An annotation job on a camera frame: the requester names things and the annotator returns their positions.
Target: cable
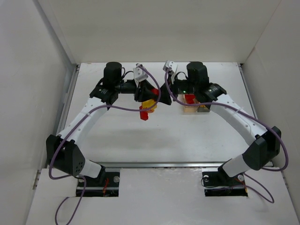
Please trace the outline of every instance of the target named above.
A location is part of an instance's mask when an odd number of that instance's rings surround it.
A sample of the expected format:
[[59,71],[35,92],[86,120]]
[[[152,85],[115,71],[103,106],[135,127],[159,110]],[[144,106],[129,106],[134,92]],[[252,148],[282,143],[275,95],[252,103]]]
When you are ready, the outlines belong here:
[[123,74],[123,76],[121,77],[121,79],[124,79],[125,76],[126,76],[127,74],[129,74],[129,73],[133,73],[133,71],[132,71],[132,70],[127,71],[126,73]]
[[[83,198],[83,194],[84,194],[84,191],[85,191],[85,188],[86,188],[86,179],[85,179],[85,177],[84,177],[84,176],[80,176],[80,178],[83,179],[83,181],[84,181],[83,189],[82,189],[80,198],[79,198],[79,200],[78,200],[78,203],[77,203],[77,205],[76,205],[76,207],[75,207],[75,209],[74,209],[74,212],[73,212],[71,218],[69,219],[69,221],[66,223],[66,225],[70,224],[71,221],[72,221],[72,219],[73,219],[73,217],[75,216],[75,213],[76,213],[76,211],[77,211],[77,209],[78,209],[78,207],[79,207],[79,204],[80,204],[80,202],[81,202],[81,200],[82,200],[82,198]],[[63,205],[63,203],[64,203],[68,198],[69,198],[69,197],[66,197],[64,200],[62,200],[62,202],[60,203],[60,205],[58,206],[58,208],[57,208],[57,210],[56,210],[56,212],[55,212],[54,220],[55,220],[55,224],[56,224],[56,225],[59,225],[58,222],[57,222],[57,214],[58,214],[58,211],[60,210],[60,208],[61,208],[61,206]]]
[[188,79],[188,77],[187,77],[186,73],[185,73],[185,72],[183,72],[183,71],[180,71],[180,72],[178,72],[178,73],[175,75],[174,79],[175,79],[176,77],[178,77],[178,74],[180,74],[180,73],[183,73],[183,74],[184,74],[184,76],[186,77],[186,79]]
[[122,75],[122,76],[124,76],[124,74],[125,74],[126,70],[125,70],[125,68],[124,68],[124,67],[121,67],[121,69],[123,69],[123,70],[124,70],[124,73],[123,73],[123,75]]
[[237,188],[237,187],[245,187],[245,188],[249,188],[249,189],[253,190],[255,193],[257,193],[264,200],[266,200],[266,201],[268,201],[272,204],[275,202],[275,200],[273,198],[273,195],[270,193],[270,191],[262,183],[258,182],[257,180],[255,180],[254,178],[250,177],[249,175],[247,175],[245,173],[244,173],[244,175],[246,177],[250,178],[251,180],[253,180],[254,182],[256,182],[257,184],[259,184],[269,194],[269,196],[271,197],[271,200],[267,199],[265,196],[263,196],[261,193],[259,193],[257,190],[255,190],[253,187],[245,185],[245,184],[234,185],[234,186],[231,186],[231,187],[214,188],[212,190],[222,191],[222,190],[228,190],[228,189],[233,189],[233,188]]
[[[98,106],[98,107],[95,107],[93,108],[92,110],[89,111],[88,114],[91,114],[93,113],[94,111],[98,110],[98,109],[101,109],[101,108],[115,108],[115,109],[121,109],[121,110],[125,110],[125,111],[131,111],[131,112],[144,112],[144,111],[148,111],[150,109],[152,109],[153,107],[155,107],[159,100],[160,100],[160,97],[161,97],[161,90],[160,90],[160,86],[158,84],[158,82],[156,81],[156,79],[154,78],[154,76],[144,67],[142,67],[141,65],[138,66],[141,70],[143,70],[145,73],[147,73],[151,78],[152,80],[154,81],[154,83],[156,84],[157,86],[157,89],[158,89],[158,98],[157,98],[157,101],[149,108],[144,108],[144,109],[127,109],[127,108],[123,108],[123,107],[119,107],[119,106],[114,106],[114,105],[101,105],[101,106]],[[51,159],[51,162],[50,162],[50,165],[49,165],[49,177],[50,179],[52,180],[59,180],[59,179],[63,179],[65,177],[70,177],[71,175],[65,175],[65,176],[60,176],[60,177],[53,177],[52,176],[52,169],[53,169],[53,164],[54,164],[54,161],[60,151],[60,149],[62,148],[62,146],[64,145],[64,143],[66,142],[66,140],[71,136],[71,134],[82,124],[82,122],[88,118],[88,115],[85,115],[75,126],[74,128],[66,135],[66,137],[62,140],[62,142],[59,144],[58,148],[56,149],[55,153],[53,154],[53,157]],[[79,206],[79,203],[81,202],[82,200],[82,197],[83,197],[83,194],[84,194],[84,191],[85,191],[85,188],[86,188],[86,179],[84,176],[80,176],[81,178],[83,178],[84,180],[84,187],[83,187],[83,190],[82,190],[82,193],[80,195],[80,198],[78,200],[78,204],[72,214],[72,217],[70,218],[70,220],[68,221],[67,225],[70,224],[70,222],[72,221],[77,209],[78,209],[78,206]],[[62,204],[68,199],[69,197],[65,198],[61,203],[60,205],[58,206],[57,210],[56,210],[56,213],[55,213],[55,223],[56,225],[58,225],[57,223],[57,213],[60,209],[60,207],[62,206]]]
[[109,179],[106,178],[106,180],[105,180],[105,186],[104,186],[103,189],[102,189],[103,197],[105,196],[105,193],[106,193],[106,189],[107,189],[108,183],[109,183]]
[[170,89],[170,86],[169,86],[169,83],[168,83],[168,73],[169,73],[169,69],[165,72],[165,85],[167,87],[167,90],[170,94],[170,96],[173,98],[174,101],[178,102],[179,104],[181,105],[184,105],[184,106],[201,106],[201,105],[220,105],[220,106],[224,106],[224,107],[227,107],[229,109],[232,109],[236,112],[238,112],[239,114],[245,116],[245,117],[248,117],[254,121],[256,121],[257,123],[261,124],[262,126],[264,126],[268,131],[270,131],[280,142],[281,146],[282,146],[282,149],[283,149],[283,152],[285,154],[285,165],[282,167],[282,168],[279,168],[279,169],[269,169],[269,168],[262,168],[263,170],[267,170],[267,171],[274,171],[274,172],[279,172],[279,171],[283,171],[287,168],[288,164],[289,164],[289,157],[288,157],[288,154],[287,154],[287,149],[285,147],[285,144],[283,143],[283,141],[281,140],[281,138],[279,137],[278,134],[276,134],[276,132],[274,130],[272,130],[271,127],[269,127],[266,123],[254,118],[253,116],[250,116],[248,115],[247,113],[244,113],[242,111],[239,111],[238,109],[232,107],[231,105],[226,105],[226,104],[223,104],[223,103],[217,103],[217,102],[204,102],[204,103],[199,103],[199,104],[186,104],[186,103],[183,103],[181,101],[179,101],[174,95],[173,93],[171,92],[171,89]]

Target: red object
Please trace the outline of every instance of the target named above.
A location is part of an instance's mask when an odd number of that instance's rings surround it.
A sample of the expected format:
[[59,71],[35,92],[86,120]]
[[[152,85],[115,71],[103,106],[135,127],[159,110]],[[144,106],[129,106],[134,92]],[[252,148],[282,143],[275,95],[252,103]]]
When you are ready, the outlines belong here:
[[156,89],[156,88],[153,88],[153,89],[151,90],[151,92],[152,92],[153,94],[155,94],[155,95],[158,95],[158,89]]
[[148,113],[147,113],[146,111],[140,112],[140,118],[141,118],[141,120],[146,121],[146,120],[148,119]]
[[194,104],[194,99],[196,98],[195,95],[184,95],[188,104]]

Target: black mounting plate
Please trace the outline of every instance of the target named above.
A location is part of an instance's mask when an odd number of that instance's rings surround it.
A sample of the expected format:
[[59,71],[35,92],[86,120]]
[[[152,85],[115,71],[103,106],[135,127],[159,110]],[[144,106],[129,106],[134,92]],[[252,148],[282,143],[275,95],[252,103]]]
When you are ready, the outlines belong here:
[[219,187],[219,186],[225,186],[225,187],[231,187],[235,185],[241,185],[241,182],[238,181],[238,176],[243,175],[242,173],[231,177],[224,179],[222,174],[218,171],[203,171],[202,172],[202,179],[203,179],[203,185],[207,188],[209,187]]

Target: red block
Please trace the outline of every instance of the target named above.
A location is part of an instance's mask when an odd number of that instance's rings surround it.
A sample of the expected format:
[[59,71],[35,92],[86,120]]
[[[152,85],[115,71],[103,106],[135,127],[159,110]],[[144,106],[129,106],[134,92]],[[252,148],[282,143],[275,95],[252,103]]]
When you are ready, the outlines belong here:
[[146,111],[144,112],[140,112],[140,118],[141,120],[147,120],[148,119],[148,113]]

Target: white panel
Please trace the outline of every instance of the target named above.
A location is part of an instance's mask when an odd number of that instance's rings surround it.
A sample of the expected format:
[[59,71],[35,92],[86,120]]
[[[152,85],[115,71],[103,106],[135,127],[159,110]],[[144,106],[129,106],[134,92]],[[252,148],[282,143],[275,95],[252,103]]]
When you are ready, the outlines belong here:
[[[300,217],[300,2],[283,0],[245,63],[244,72],[259,118],[278,126],[290,156],[285,171]],[[283,165],[283,154],[276,159]]]
[[[179,63],[178,71],[186,71],[186,64]],[[126,70],[135,67],[135,63],[122,65]],[[164,63],[143,65],[160,85],[164,83]],[[239,106],[253,115],[238,65],[205,65],[210,81],[219,83]],[[67,124],[86,103],[86,97],[103,76],[104,67],[105,63],[81,65]],[[141,103],[135,102],[133,95],[120,94],[114,105],[138,109]],[[171,106],[158,104],[148,121],[141,120],[138,112],[110,109],[89,132],[81,150],[96,162],[224,162],[247,147],[240,134],[214,112],[183,115],[183,107],[173,102]]]
[[[53,225],[61,197],[59,186],[69,186],[74,196],[75,179],[50,181],[48,170],[42,183],[56,190],[48,194],[38,185],[27,225]],[[279,172],[249,171],[273,194],[270,204],[252,190],[249,197],[205,197],[200,184],[201,169],[122,169],[119,197],[86,197],[80,203],[73,225],[299,225],[285,183]],[[254,181],[245,178],[264,196]],[[66,224],[78,197],[68,199],[58,213],[59,224]]]
[[0,3],[0,68],[0,223],[21,225],[67,72],[31,0]]
[[244,62],[280,2],[49,1],[77,63],[153,62],[170,56],[176,61]]

